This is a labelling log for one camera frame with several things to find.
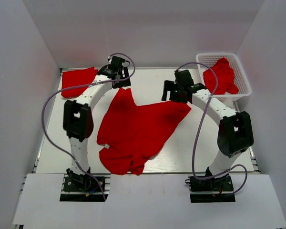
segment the red cloth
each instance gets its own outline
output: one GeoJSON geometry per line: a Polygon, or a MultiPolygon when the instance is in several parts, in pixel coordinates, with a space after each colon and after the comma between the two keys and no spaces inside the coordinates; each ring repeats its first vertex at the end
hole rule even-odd
{"type": "Polygon", "coordinates": [[[100,151],[102,164],[114,174],[141,174],[190,110],[171,101],[137,106],[130,89],[119,89],[98,132],[97,143],[110,145],[100,151]]]}
{"type": "MultiPolygon", "coordinates": [[[[222,58],[216,62],[212,67],[218,78],[218,87],[215,94],[237,94],[238,88],[234,84],[234,70],[230,68],[229,61],[226,58],[222,58]]],[[[216,86],[216,80],[211,70],[204,72],[204,83],[206,88],[212,92],[216,86]]]]}
{"type": "MultiPolygon", "coordinates": [[[[72,86],[84,85],[88,83],[92,83],[95,79],[98,70],[94,67],[87,68],[83,70],[74,70],[64,72],[62,74],[62,87],[67,88],[72,86]]],[[[81,87],[76,89],[70,89],[63,91],[61,93],[62,97],[69,99],[80,96],[88,87],[81,87]]]]}

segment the white wall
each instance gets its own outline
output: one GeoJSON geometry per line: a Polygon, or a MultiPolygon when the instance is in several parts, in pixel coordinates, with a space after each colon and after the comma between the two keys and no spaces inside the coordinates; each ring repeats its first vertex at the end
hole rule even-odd
{"type": "Polygon", "coordinates": [[[199,52],[236,52],[263,0],[24,0],[61,68],[177,66],[199,52]]]}
{"type": "Polygon", "coordinates": [[[0,0],[0,229],[9,228],[59,69],[21,0],[0,0]]]}
{"type": "Polygon", "coordinates": [[[286,218],[286,1],[265,1],[237,55],[253,91],[240,107],[251,115],[258,165],[286,218]]]}

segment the white table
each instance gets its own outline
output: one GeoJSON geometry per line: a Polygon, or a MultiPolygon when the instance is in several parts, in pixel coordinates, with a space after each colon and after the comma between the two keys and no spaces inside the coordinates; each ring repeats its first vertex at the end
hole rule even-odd
{"type": "MultiPolygon", "coordinates": [[[[198,70],[191,69],[190,72],[195,83],[200,82],[198,70]]],[[[131,78],[131,89],[135,103],[137,105],[146,105],[161,102],[164,80],[174,80],[174,69],[137,69],[135,75],[131,78]]],[[[106,93],[92,112],[94,131],[88,141],[88,160],[94,174],[109,173],[99,159],[99,151],[102,146],[97,145],[96,137],[102,118],[117,91],[115,89],[106,93]]],[[[65,99],[60,94],[56,95],[48,125],[48,133],[55,143],[70,152],[70,143],[62,128],[64,102],[65,99]]],[[[194,137],[203,113],[193,105],[191,105],[191,108],[190,113],[178,125],[159,154],[145,163],[144,173],[191,173],[194,137]]],[[[199,136],[195,158],[197,172],[204,172],[214,160],[218,151],[217,133],[217,125],[210,117],[206,116],[199,136]]],[[[241,154],[235,164],[242,164],[248,171],[254,171],[248,151],[241,154]]],[[[36,173],[65,173],[70,166],[71,158],[53,147],[45,139],[42,143],[36,173]]]]}

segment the red fabric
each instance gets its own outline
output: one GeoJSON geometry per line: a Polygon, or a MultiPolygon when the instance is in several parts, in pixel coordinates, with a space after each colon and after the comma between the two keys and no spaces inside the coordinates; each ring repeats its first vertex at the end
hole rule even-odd
{"type": "Polygon", "coordinates": [[[102,164],[114,174],[141,174],[190,110],[171,101],[137,106],[130,89],[119,89],[98,132],[97,143],[110,145],[100,151],[102,164]]]}
{"type": "MultiPolygon", "coordinates": [[[[212,67],[218,78],[218,87],[215,94],[237,94],[238,88],[234,84],[234,70],[230,68],[229,61],[226,58],[222,58],[216,62],[212,67]]],[[[211,70],[204,72],[204,83],[207,89],[212,92],[216,86],[216,80],[211,70]]]]}
{"type": "MultiPolygon", "coordinates": [[[[92,83],[97,72],[98,71],[94,67],[83,69],[83,70],[74,70],[74,71],[64,72],[62,74],[62,87],[61,88],[92,83]]],[[[63,91],[61,95],[62,97],[66,99],[78,97],[87,88],[88,87],[81,87],[81,88],[66,90],[66,91],[63,91]]]]}

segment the white panel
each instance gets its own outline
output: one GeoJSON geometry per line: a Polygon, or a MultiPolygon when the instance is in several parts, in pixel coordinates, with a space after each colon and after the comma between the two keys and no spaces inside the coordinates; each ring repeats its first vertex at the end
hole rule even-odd
{"type": "MultiPolygon", "coordinates": [[[[59,202],[63,174],[28,174],[14,224],[25,229],[286,227],[268,175],[250,175],[235,203],[190,203],[186,174],[111,176],[105,203],[59,202]]],[[[232,175],[234,186],[243,175],[232,175]]]]}
{"type": "Polygon", "coordinates": [[[0,0],[0,229],[9,228],[59,70],[21,0],[0,0]]]}
{"type": "Polygon", "coordinates": [[[141,67],[236,52],[263,0],[24,0],[61,68],[125,52],[141,67]]]}
{"type": "MultiPolygon", "coordinates": [[[[200,82],[197,69],[191,70],[191,74],[195,82],[200,82]]],[[[138,69],[131,78],[131,89],[135,103],[146,105],[161,102],[164,80],[174,80],[174,69],[138,69]]],[[[92,111],[94,130],[88,141],[88,161],[93,173],[108,173],[108,170],[100,162],[99,151],[102,146],[97,145],[96,139],[102,119],[117,91],[110,90],[107,92],[92,111]]],[[[65,100],[60,94],[57,95],[48,132],[55,143],[70,152],[70,143],[62,128],[64,103],[65,100]]],[[[203,112],[196,106],[191,106],[191,108],[190,113],[178,125],[159,154],[145,163],[144,173],[190,173],[192,171],[194,137],[203,112]]],[[[217,134],[218,126],[207,116],[199,137],[195,160],[196,171],[204,172],[214,160],[218,151],[217,134]]],[[[243,164],[249,171],[253,171],[248,151],[241,154],[235,164],[243,164]]],[[[45,140],[37,173],[65,173],[70,166],[71,158],[54,148],[48,140],[45,140]]],[[[242,168],[237,168],[235,171],[242,171],[242,168]]]]}
{"type": "Polygon", "coordinates": [[[265,1],[237,55],[253,91],[240,107],[251,115],[258,165],[286,218],[286,1],[265,1]]]}

